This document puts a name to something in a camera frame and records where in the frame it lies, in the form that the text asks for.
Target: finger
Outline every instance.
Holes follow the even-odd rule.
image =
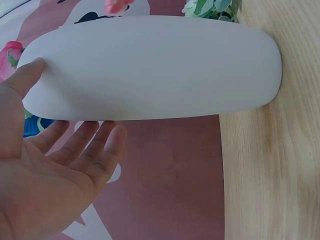
[[[97,121],[85,121],[63,147],[51,153],[49,158],[58,164],[68,166],[79,157],[87,143],[98,130],[98,127]]]
[[[29,136],[25,140],[30,141],[35,145],[43,154],[46,154],[53,145],[62,137],[69,127],[68,121],[55,121],[43,132],[37,136]]]
[[[80,172],[86,171],[101,155],[101,152],[106,145],[106,141],[115,126],[117,126],[117,124],[114,121],[105,121],[94,136],[90,145],[78,159],[69,165],[69,167]]]
[[[104,151],[97,161],[85,172],[100,192],[114,173],[123,154],[127,139],[127,130],[116,126],[110,133]]]
[[[31,63],[19,67],[11,77],[1,83],[1,86],[13,89],[23,99],[40,79],[45,66],[45,61],[42,58],[37,58]]]

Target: pink flower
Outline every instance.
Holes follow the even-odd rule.
[[[129,4],[135,0],[104,0],[105,14],[108,16],[119,16],[123,13]]]
[[[9,41],[0,51],[0,83],[15,72],[22,52],[23,46],[18,41]]]

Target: wood grain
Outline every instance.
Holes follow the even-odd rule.
[[[269,105],[220,116],[226,240],[320,239],[320,1],[243,0],[283,80]]]

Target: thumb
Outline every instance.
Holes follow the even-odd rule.
[[[19,67],[0,83],[0,159],[19,158],[24,136],[24,107],[22,99],[39,80],[45,68],[40,58]]]
[[[23,99],[29,90],[38,82],[46,66],[42,58],[19,67],[7,80],[0,83],[0,87],[8,87],[18,93]]]

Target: palm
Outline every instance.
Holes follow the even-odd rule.
[[[113,121],[99,130],[97,122],[85,122],[49,155],[69,122],[56,121],[39,135],[23,139],[22,98],[31,86],[18,80],[28,82],[26,76],[37,79],[42,72],[28,75],[29,70],[22,67],[0,85],[0,102],[7,103],[0,106],[0,215],[16,239],[26,240],[62,231],[88,207],[111,177],[126,139],[126,130]]]

